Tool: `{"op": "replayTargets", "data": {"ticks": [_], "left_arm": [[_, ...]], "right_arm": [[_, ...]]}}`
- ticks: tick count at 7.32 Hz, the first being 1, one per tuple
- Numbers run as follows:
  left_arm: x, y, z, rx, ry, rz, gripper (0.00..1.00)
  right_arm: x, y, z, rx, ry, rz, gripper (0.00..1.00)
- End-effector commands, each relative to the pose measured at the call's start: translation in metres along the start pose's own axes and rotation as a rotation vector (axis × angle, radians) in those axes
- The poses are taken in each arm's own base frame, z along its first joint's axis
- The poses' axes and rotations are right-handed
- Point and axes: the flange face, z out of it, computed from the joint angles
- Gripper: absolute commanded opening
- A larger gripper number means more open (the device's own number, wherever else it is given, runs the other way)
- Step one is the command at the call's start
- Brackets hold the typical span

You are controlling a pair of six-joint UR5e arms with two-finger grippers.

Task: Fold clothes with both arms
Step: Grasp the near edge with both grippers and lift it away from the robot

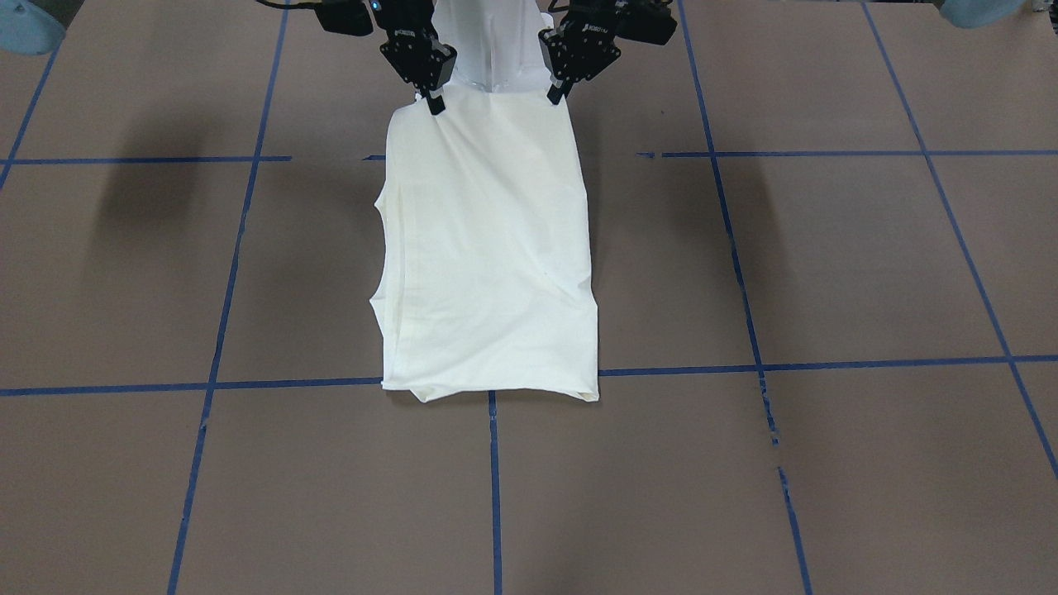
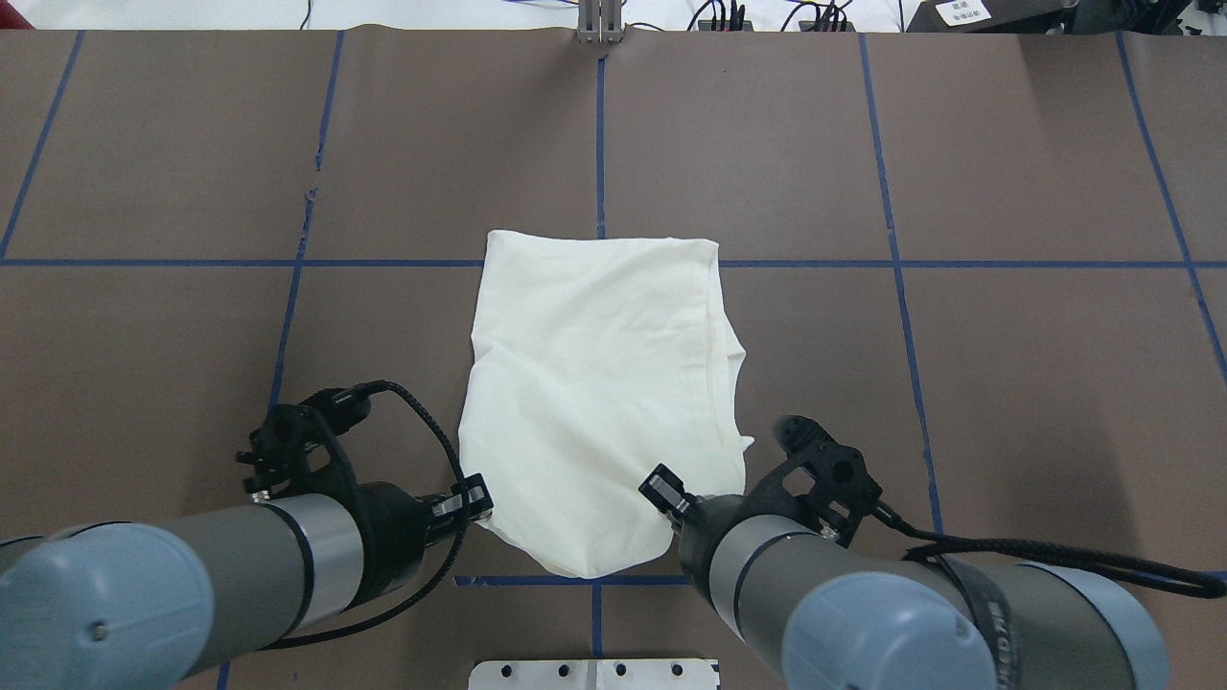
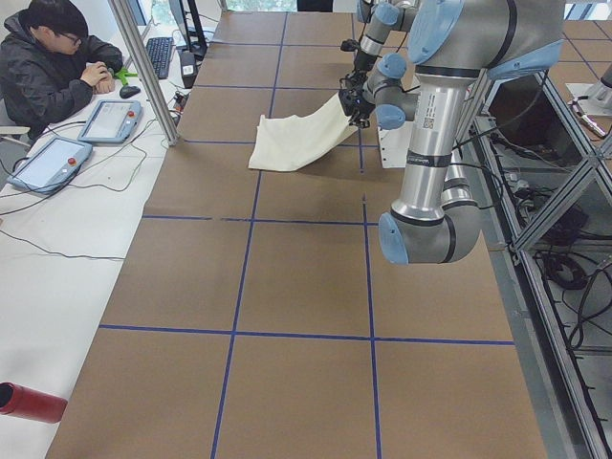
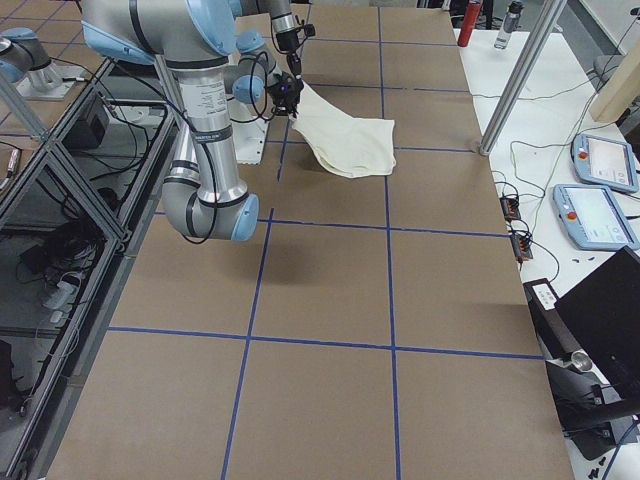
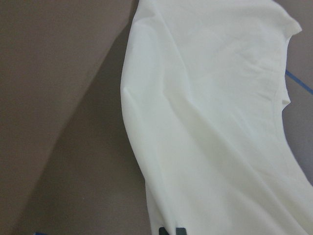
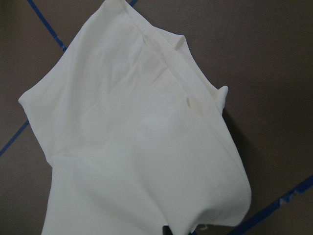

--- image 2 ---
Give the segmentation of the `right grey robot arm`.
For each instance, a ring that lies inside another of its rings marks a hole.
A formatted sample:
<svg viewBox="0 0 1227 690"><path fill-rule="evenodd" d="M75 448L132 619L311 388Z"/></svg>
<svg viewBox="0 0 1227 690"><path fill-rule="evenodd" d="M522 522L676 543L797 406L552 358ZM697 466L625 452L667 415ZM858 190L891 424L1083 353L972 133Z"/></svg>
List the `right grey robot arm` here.
<svg viewBox="0 0 1227 690"><path fill-rule="evenodd" d="M854 552L899 527L860 451L783 417L785 458L748 494L690 494L667 467L640 494L679 534L683 576L790 689L1166 689L1169 647L1117 582L1056 555L978 566Z"/></svg>

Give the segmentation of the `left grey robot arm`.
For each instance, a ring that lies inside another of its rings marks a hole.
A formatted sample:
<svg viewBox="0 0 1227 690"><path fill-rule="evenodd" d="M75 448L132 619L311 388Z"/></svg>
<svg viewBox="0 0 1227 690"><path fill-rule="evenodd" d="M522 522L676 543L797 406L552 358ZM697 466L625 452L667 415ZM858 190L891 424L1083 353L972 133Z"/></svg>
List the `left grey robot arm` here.
<svg viewBox="0 0 1227 690"><path fill-rule="evenodd" d="M412 496L360 483L341 435L371 398L407 403L454 485ZM491 514L483 478L394 381L271 406L237 462L245 505L164 521L96 521L2 541L5 689L171 689L259 651L368 632L416 607Z"/></svg>

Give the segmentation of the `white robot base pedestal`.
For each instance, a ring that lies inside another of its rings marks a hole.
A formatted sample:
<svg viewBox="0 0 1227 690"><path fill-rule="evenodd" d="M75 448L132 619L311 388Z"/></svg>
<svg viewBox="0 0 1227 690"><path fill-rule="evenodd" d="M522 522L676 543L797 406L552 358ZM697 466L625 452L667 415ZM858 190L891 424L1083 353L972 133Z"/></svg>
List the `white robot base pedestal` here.
<svg viewBox="0 0 1227 690"><path fill-rule="evenodd" d="M487 661L469 689L720 689L719 662L706 658Z"/></svg>

